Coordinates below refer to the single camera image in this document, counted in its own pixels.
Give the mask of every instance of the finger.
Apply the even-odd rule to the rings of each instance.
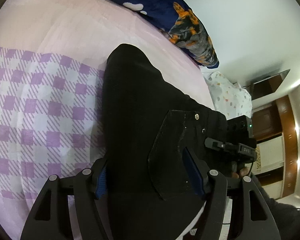
[[[234,178],[234,179],[238,179],[239,175],[237,173],[233,172],[231,177]]]
[[[247,176],[248,173],[249,173],[248,167],[244,167],[243,169],[240,170],[240,176],[241,177]]]

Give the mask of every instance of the bed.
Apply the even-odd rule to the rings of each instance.
[[[1,8],[0,224],[11,239],[20,239],[50,174],[74,175],[104,155],[103,73],[121,43],[214,109],[197,65],[135,12],[109,0],[7,0]]]

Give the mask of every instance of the ceiling light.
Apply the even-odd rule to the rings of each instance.
[[[297,87],[298,85],[300,85],[300,79],[298,79],[296,82],[294,82],[293,84],[292,84],[292,88],[295,88],[295,87]]]

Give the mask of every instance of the purple checkered fabric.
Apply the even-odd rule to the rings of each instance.
[[[0,197],[34,202],[51,174],[104,155],[103,71],[55,53],[0,47]]]

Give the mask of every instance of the cable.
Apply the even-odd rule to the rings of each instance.
[[[252,171],[253,164],[254,164],[254,162],[251,164],[250,170],[248,172],[248,176],[251,176],[251,171]]]

